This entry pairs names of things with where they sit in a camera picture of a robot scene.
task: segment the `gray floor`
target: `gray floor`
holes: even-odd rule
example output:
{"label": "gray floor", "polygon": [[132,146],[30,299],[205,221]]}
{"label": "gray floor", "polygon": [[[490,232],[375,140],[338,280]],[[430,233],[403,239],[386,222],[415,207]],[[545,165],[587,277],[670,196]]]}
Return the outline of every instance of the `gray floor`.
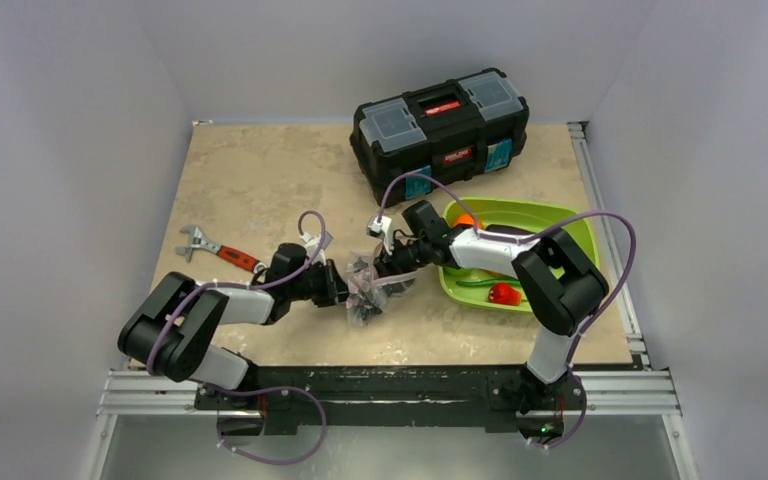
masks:
{"label": "gray floor", "polygon": [[[590,417],[576,438],[546,454],[518,435],[466,428],[330,428],[321,450],[289,467],[216,448],[214,417],[120,417],[105,479],[677,479],[660,417]],[[303,452],[318,430],[260,438],[248,450]]]}

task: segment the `adjustable wrench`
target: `adjustable wrench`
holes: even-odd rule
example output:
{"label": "adjustable wrench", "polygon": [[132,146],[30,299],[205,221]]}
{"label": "adjustable wrench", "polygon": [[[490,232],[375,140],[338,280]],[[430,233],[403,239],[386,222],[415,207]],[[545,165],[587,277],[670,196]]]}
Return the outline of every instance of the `adjustable wrench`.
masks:
{"label": "adjustable wrench", "polygon": [[197,225],[187,225],[180,232],[190,234],[190,240],[186,247],[175,247],[175,253],[186,258],[187,262],[193,257],[193,250],[201,249],[207,250],[248,272],[257,273],[266,268],[265,263],[247,253],[212,242]]}

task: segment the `red wrench handle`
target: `red wrench handle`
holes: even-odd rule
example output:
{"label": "red wrench handle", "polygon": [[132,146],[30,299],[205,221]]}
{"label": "red wrench handle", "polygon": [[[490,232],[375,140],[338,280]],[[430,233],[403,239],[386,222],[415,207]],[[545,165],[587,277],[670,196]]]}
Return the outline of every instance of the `red wrench handle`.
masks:
{"label": "red wrench handle", "polygon": [[261,264],[260,260],[252,257],[248,253],[224,245],[219,247],[219,253],[217,253],[217,255],[247,272],[254,273],[258,264]]}

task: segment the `black toolbox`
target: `black toolbox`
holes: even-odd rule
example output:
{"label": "black toolbox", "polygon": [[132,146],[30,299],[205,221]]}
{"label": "black toolbox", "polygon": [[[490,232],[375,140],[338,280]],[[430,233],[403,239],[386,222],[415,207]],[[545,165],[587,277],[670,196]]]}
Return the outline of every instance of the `black toolbox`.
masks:
{"label": "black toolbox", "polygon": [[[390,181],[405,172],[448,185],[507,167],[525,146],[527,122],[525,98],[490,68],[359,106],[349,141],[380,205]],[[393,187],[385,206],[434,187],[407,178]]]}

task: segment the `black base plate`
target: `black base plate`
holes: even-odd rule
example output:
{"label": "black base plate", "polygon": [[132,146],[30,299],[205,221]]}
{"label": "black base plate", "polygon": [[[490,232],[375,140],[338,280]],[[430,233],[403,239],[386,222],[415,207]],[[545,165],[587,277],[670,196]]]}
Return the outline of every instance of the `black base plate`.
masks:
{"label": "black base plate", "polygon": [[[522,365],[445,365],[410,367],[255,367],[241,390],[273,386],[304,388],[322,403],[329,425],[384,427],[483,427],[487,433],[517,432],[522,401]],[[582,407],[567,379],[556,395],[567,409]],[[554,412],[557,397],[533,410]],[[299,425],[319,425],[316,407],[306,398],[267,395],[266,435],[292,435]],[[254,410],[255,398],[238,399],[207,391],[197,394],[197,410]]]}

